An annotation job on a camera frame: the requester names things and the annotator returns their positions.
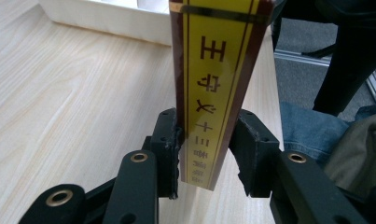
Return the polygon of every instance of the black chair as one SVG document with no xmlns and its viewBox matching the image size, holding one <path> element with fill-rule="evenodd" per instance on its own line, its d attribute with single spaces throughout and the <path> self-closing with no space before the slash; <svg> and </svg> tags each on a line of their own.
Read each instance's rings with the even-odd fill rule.
<svg viewBox="0 0 376 224">
<path fill-rule="evenodd" d="M 333 56 L 313 107 L 337 116 L 376 69 L 376 0 L 285 0 L 283 4 L 272 27 L 274 49 L 282 18 L 338 25 L 335 45 L 319 51 L 332 51 Z"/>
</svg>

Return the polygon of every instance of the gray carpet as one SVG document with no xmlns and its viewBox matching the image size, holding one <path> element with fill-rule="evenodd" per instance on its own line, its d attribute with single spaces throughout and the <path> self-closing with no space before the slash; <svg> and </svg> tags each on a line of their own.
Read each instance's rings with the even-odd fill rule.
<svg viewBox="0 0 376 224">
<path fill-rule="evenodd" d="M 277 49 L 303 52 L 327 47 L 335 42 L 337 26 L 327 23 L 283 19 Z M 313 100 L 325 78 L 327 67 L 275 59 L 280 101 L 312 109 Z M 366 84 L 339 118 L 352 121 L 359 107 L 375 102 Z"/>
</svg>

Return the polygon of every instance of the round metal ring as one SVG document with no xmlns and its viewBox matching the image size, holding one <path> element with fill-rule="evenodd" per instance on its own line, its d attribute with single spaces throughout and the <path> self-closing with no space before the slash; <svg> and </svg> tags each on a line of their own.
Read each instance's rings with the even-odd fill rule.
<svg viewBox="0 0 376 224">
<path fill-rule="evenodd" d="M 301 156 L 298 153 L 289 153 L 287 154 L 287 157 L 293 162 L 297 162 L 297 163 L 304 163 L 307 161 L 305 157 Z"/>
<path fill-rule="evenodd" d="M 146 161 L 147 159 L 147 154 L 145 153 L 135 153 L 134 155 L 131 156 L 131 160 L 133 162 L 142 162 Z"/>
<path fill-rule="evenodd" d="M 46 199 L 46 204 L 50 207 L 60 206 L 71 200 L 73 195 L 74 193 L 72 190 L 62 189 L 50 194 L 50 196 Z"/>
</svg>

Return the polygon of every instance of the table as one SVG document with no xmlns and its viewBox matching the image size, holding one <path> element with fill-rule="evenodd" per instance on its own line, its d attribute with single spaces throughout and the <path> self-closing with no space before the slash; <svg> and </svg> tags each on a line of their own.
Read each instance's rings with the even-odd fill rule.
<svg viewBox="0 0 376 224">
<path fill-rule="evenodd" d="M 175 106 L 170 47 L 51 21 L 36 0 L 0 0 L 0 223 L 17 223 L 44 190 L 94 189 L 140 149 Z M 243 108 L 282 142 L 266 34 Z M 180 183 L 160 223 L 273 223 L 268 199 L 244 195 L 228 152 L 215 191 Z"/>
</svg>

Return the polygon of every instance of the white box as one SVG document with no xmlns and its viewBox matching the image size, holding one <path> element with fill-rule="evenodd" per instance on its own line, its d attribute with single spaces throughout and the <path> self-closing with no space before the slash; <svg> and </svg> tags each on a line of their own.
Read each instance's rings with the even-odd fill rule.
<svg viewBox="0 0 376 224">
<path fill-rule="evenodd" d="M 168 0 L 38 0 L 53 21 L 172 45 Z"/>
</svg>

